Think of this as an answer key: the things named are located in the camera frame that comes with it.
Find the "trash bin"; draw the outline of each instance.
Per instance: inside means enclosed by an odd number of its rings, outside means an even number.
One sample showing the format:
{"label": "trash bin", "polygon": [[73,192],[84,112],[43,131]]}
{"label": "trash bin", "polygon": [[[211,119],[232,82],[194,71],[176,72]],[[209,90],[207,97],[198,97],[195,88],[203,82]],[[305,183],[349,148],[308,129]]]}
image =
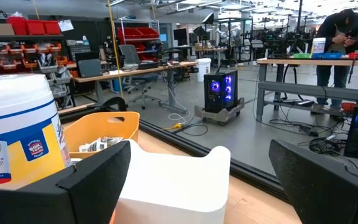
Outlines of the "trash bin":
{"label": "trash bin", "polygon": [[202,58],[202,59],[197,59],[196,62],[198,62],[197,80],[199,82],[204,82],[204,75],[209,74],[211,72],[211,59]]}
{"label": "trash bin", "polygon": [[86,115],[65,128],[63,133],[71,158],[85,159],[97,152],[80,152],[80,145],[97,138],[123,137],[137,141],[139,113],[101,112]]}

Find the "wheeled dolly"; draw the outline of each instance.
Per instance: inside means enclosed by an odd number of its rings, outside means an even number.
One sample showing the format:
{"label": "wheeled dolly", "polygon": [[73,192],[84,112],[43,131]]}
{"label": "wheeled dolly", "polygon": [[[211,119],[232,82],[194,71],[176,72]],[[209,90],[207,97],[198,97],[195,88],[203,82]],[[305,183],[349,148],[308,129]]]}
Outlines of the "wheeled dolly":
{"label": "wheeled dolly", "polygon": [[220,126],[224,126],[227,121],[229,121],[234,116],[239,116],[241,110],[245,107],[244,98],[239,98],[237,102],[237,106],[232,108],[230,111],[227,109],[222,109],[218,113],[206,112],[204,108],[199,106],[194,107],[195,116],[198,118],[202,118],[203,122],[206,122],[207,119],[212,119],[217,121]]}

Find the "cardboard box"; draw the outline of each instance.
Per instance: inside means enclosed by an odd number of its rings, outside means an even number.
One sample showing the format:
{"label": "cardboard box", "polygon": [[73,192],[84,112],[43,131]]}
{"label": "cardboard box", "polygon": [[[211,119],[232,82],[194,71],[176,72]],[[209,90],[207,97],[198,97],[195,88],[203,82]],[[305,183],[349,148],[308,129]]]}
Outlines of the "cardboard box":
{"label": "cardboard box", "polygon": [[0,24],[0,35],[15,35],[12,24]]}

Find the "orange bin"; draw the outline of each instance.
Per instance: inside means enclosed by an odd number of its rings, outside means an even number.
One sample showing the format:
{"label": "orange bin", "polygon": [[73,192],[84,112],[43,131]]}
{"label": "orange bin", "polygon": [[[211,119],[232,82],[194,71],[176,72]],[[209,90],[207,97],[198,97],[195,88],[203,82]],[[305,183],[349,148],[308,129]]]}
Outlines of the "orange bin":
{"label": "orange bin", "polygon": [[64,129],[71,158],[85,159],[97,152],[80,152],[80,145],[97,138],[123,137],[137,141],[140,115],[136,112],[101,112],[86,115]]}

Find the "paper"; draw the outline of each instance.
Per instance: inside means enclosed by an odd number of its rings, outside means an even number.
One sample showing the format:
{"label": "paper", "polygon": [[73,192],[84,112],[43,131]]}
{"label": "paper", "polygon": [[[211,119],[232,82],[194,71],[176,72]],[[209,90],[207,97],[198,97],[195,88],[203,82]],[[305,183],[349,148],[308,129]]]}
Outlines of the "paper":
{"label": "paper", "polygon": [[62,32],[74,29],[73,24],[71,24],[71,20],[69,19],[59,21],[59,27]]}

